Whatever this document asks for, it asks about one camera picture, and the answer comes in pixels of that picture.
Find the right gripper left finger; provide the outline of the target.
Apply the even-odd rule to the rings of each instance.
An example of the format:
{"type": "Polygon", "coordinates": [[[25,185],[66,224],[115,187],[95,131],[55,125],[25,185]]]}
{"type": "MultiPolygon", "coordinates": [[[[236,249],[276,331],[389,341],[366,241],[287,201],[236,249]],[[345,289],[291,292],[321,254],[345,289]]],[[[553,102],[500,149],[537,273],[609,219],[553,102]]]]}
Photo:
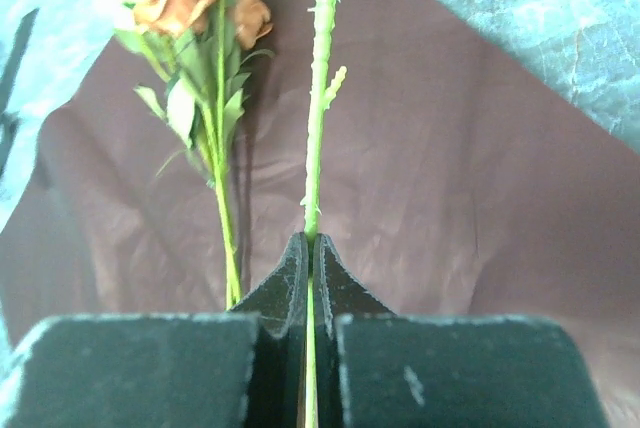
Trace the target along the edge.
{"type": "Polygon", "coordinates": [[[308,244],[223,313],[51,317],[1,381],[5,427],[293,427],[308,244]]]}

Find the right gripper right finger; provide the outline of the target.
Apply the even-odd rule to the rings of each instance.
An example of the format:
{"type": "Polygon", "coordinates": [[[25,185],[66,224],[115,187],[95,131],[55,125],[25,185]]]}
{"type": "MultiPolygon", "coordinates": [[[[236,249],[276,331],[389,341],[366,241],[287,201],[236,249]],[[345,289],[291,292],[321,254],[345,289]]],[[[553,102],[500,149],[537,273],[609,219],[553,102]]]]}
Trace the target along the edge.
{"type": "Polygon", "coordinates": [[[604,427],[573,339],[547,318],[393,313],[314,244],[323,427],[604,427]]]}

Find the yellow rose stem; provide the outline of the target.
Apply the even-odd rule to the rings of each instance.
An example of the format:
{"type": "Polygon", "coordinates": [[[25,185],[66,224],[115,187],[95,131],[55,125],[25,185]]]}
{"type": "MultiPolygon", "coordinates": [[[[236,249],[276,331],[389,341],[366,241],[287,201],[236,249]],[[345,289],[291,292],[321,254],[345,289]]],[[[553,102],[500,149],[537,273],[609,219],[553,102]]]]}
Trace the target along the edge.
{"type": "Polygon", "coordinates": [[[164,95],[136,94],[181,139],[185,156],[214,191],[225,256],[226,305],[243,296],[228,194],[229,152],[244,113],[244,28],[237,0],[93,0],[112,18],[114,35],[145,59],[164,95]]]}

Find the pink rose stem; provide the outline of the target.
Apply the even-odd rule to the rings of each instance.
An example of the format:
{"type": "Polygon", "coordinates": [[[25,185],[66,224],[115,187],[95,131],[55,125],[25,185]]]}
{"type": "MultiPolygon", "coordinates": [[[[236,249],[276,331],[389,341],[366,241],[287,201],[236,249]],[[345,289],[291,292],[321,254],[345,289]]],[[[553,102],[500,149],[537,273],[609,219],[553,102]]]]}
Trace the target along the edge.
{"type": "MultiPolygon", "coordinates": [[[[306,144],[304,234],[309,248],[314,246],[318,234],[319,186],[321,173],[322,136],[324,115],[346,78],[347,69],[340,67],[333,78],[329,77],[329,59],[332,47],[332,32],[335,27],[338,0],[315,0],[311,12],[314,14],[314,38],[311,62],[311,87],[306,144]]],[[[313,301],[313,269],[308,269],[307,317],[304,382],[304,428],[314,428],[317,422],[317,370],[315,348],[315,322],[313,301]]]]}

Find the brown rose stem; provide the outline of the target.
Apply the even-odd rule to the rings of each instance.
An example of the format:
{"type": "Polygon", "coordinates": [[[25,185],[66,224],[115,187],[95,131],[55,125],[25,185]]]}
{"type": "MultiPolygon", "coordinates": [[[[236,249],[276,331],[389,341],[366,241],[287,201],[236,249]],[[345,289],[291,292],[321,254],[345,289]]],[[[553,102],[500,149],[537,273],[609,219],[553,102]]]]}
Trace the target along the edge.
{"type": "Polygon", "coordinates": [[[226,305],[243,295],[236,259],[228,172],[236,126],[248,98],[246,65],[273,22],[264,0],[128,0],[132,52],[165,82],[166,100],[144,86],[137,94],[181,139],[215,193],[224,249],[226,305]]]}

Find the black ribbon gold lettering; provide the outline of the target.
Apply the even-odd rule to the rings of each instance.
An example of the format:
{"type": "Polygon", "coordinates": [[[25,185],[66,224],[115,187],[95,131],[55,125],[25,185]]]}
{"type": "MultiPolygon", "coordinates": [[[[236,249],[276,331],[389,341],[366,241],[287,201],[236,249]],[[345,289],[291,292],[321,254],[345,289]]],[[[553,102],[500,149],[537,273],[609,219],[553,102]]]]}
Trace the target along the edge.
{"type": "Polygon", "coordinates": [[[20,125],[18,116],[8,112],[7,108],[39,12],[40,8],[34,8],[21,19],[1,77],[1,174],[5,172],[20,125]]]}

